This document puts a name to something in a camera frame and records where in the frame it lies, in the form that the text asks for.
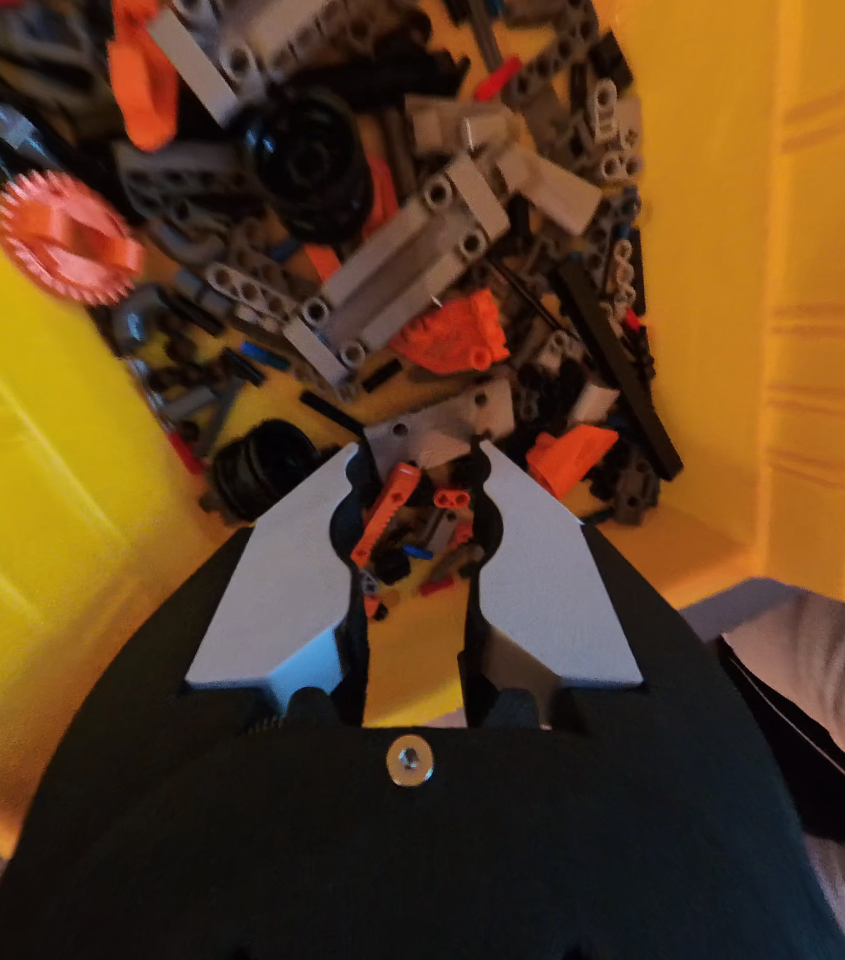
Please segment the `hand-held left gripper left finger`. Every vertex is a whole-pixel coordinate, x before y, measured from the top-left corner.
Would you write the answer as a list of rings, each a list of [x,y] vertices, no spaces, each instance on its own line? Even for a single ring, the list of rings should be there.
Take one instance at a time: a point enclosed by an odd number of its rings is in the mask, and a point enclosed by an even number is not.
[[[195,690],[257,691],[285,715],[293,696],[326,694],[364,722],[368,615],[351,553],[363,532],[366,452],[349,443],[255,522],[188,668]]]

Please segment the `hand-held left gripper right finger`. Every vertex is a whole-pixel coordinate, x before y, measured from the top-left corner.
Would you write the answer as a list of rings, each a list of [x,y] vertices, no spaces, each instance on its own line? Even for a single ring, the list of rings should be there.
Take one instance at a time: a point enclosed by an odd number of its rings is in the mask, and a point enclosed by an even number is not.
[[[645,683],[619,614],[569,509],[489,440],[473,446],[473,540],[458,656],[464,715],[484,725],[514,691],[549,726],[565,690]]]

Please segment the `pile of building bricks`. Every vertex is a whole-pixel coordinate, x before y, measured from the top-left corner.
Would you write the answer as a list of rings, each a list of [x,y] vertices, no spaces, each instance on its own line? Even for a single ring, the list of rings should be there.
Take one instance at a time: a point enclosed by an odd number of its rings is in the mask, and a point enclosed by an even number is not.
[[[317,293],[264,244],[276,218],[244,152],[240,120],[281,91],[324,88],[353,112],[375,199],[353,240],[309,245],[326,281],[336,254],[371,238],[458,148],[485,153],[516,134],[495,92],[462,102],[470,63],[429,49],[419,2],[0,2],[0,186],[29,171],[81,178],[182,271],[175,288],[139,285],[113,306],[86,306],[177,452],[200,471],[240,391],[259,386],[266,353],[341,401],[407,368],[467,378],[506,373],[516,417],[513,457],[551,493],[591,481],[616,519],[639,523],[658,502],[643,462],[642,500],[623,494],[639,449],[597,362],[576,333],[549,323],[535,355],[544,293],[529,254],[524,189],[504,188],[510,228],[454,288],[386,345],[389,361],[360,383],[333,386],[285,340],[294,309]]]

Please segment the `yellow plastic bin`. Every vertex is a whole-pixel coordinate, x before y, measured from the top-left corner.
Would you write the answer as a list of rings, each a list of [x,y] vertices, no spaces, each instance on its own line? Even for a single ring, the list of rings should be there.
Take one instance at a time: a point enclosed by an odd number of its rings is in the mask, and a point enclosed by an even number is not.
[[[845,2],[595,2],[642,103],[656,411],[683,472],[607,536],[674,607],[845,600]],[[234,532],[85,310],[0,246],[0,857],[69,722]]]

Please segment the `long grey brick panel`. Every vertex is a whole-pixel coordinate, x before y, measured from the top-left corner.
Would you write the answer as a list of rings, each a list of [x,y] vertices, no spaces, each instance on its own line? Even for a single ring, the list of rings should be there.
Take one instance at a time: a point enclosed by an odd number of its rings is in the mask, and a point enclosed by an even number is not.
[[[328,383],[356,376],[510,229],[501,174],[460,153],[309,296],[283,335]]]

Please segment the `orange toy gear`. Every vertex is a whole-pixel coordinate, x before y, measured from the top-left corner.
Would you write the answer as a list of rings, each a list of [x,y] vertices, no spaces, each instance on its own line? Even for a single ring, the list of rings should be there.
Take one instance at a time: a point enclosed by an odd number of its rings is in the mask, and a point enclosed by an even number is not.
[[[82,306],[114,306],[147,252],[124,217],[71,174],[32,170],[0,192],[0,248],[36,286]]]

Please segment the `black toy wheel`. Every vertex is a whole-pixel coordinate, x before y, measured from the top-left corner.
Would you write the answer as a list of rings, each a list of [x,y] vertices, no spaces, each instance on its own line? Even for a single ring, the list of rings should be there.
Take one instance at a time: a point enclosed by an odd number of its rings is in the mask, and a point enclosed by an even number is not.
[[[343,100],[323,87],[290,88],[248,109],[238,129],[263,198],[288,234],[322,246],[361,234],[376,192]]]

